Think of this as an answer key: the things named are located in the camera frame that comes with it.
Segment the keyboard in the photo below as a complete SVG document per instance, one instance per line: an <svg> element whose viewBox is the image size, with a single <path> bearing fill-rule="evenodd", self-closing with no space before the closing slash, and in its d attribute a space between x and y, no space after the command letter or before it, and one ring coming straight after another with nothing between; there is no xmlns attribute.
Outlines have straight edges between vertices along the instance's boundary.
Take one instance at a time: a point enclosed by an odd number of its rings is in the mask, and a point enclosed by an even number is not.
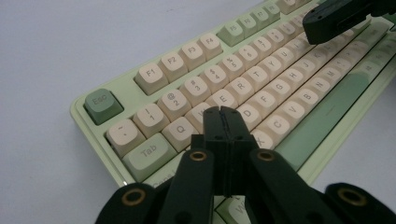
<svg viewBox="0 0 396 224"><path fill-rule="evenodd" d="M263 2L84 93L71 115L119 186L171 178L203 111L221 105L312 183L396 73L391 21L312 46L302 21L317 5ZM214 211L214 223L248 223L243 196L215 197Z"/></svg>

